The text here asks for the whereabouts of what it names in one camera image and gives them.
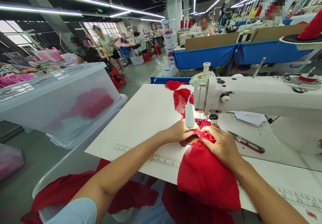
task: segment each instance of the red thread spool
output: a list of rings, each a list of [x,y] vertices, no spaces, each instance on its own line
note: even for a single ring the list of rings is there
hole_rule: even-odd
[[[312,21],[305,27],[305,29],[298,36],[299,40],[314,40],[319,37],[322,32],[322,9],[312,19]]]

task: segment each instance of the plastic bag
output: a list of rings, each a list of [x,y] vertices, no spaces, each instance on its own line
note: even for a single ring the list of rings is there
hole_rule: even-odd
[[[20,149],[0,144],[0,181],[20,169],[23,165],[24,158]]]

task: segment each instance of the black shorts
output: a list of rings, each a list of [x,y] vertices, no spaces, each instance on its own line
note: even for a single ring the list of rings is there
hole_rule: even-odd
[[[113,59],[119,59],[119,58],[121,58],[120,57],[120,54],[117,52],[116,49],[114,49],[113,55],[111,56],[111,58],[113,58]]]

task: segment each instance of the ruler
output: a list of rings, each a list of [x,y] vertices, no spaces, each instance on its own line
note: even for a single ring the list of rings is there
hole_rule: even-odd
[[[131,146],[119,144],[119,143],[116,143],[115,146],[113,147],[113,150],[116,150],[122,153],[126,153],[131,149],[132,149]],[[151,161],[156,164],[161,164],[173,169],[179,169],[181,164],[181,160],[179,159],[175,159],[175,158],[172,158],[166,155],[157,154],[157,153],[154,153],[151,156],[151,158],[148,159],[148,161]]]
[[[238,189],[243,187],[237,180]],[[294,191],[291,189],[282,188],[276,185],[270,185],[277,193],[279,193],[288,203],[292,206],[297,206],[305,209],[306,211],[311,211],[314,213],[322,214],[322,197],[316,197],[308,195],[302,192]]]

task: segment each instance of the paper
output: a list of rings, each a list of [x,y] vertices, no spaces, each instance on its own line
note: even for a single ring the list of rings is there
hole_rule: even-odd
[[[262,122],[266,121],[266,117],[264,114],[259,113],[250,113],[250,112],[235,112],[236,118],[243,120],[245,122],[249,122],[251,124],[254,124],[256,126],[260,126]]]

